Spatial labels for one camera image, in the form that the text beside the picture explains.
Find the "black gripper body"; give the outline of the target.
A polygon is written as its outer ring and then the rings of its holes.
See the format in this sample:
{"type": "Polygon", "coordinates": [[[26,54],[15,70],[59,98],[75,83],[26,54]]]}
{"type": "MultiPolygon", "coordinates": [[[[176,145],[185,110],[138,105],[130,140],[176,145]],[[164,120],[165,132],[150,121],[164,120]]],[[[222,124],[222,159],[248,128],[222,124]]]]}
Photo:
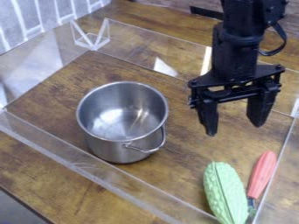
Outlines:
{"type": "Polygon", "coordinates": [[[188,81],[192,109],[209,103],[260,96],[265,91],[278,91],[280,74],[285,69],[257,64],[257,55],[273,56],[285,47],[285,32],[278,24],[273,24],[273,28],[282,42],[276,49],[264,51],[258,48],[264,31],[246,33],[245,27],[226,27],[222,23],[214,25],[210,69],[188,81]]]}

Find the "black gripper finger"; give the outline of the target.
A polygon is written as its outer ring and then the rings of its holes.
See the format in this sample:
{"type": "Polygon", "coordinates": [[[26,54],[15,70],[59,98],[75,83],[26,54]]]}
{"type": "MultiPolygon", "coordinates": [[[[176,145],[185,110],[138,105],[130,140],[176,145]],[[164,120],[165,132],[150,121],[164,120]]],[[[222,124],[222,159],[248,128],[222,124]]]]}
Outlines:
{"type": "Polygon", "coordinates": [[[218,125],[217,103],[214,101],[198,101],[196,111],[205,134],[213,137],[217,133],[218,125]]]}
{"type": "Polygon", "coordinates": [[[266,121],[278,91],[280,85],[269,85],[246,98],[246,118],[256,127],[262,126],[266,121]]]}

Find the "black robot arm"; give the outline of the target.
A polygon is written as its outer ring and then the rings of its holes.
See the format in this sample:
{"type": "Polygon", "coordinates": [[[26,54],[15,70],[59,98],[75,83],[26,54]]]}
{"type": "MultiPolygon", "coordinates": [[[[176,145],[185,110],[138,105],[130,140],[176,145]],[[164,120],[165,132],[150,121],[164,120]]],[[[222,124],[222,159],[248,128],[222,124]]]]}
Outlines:
{"type": "Polygon", "coordinates": [[[257,57],[278,49],[258,49],[265,29],[273,28],[285,39],[277,23],[284,17],[286,0],[220,0],[222,21],[212,30],[210,70],[188,81],[189,105],[197,111],[205,133],[217,133],[217,105],[246,100],[246,118],[254,126],[265,123],[280,92],[280,65],[258,65],[257,57]]]}

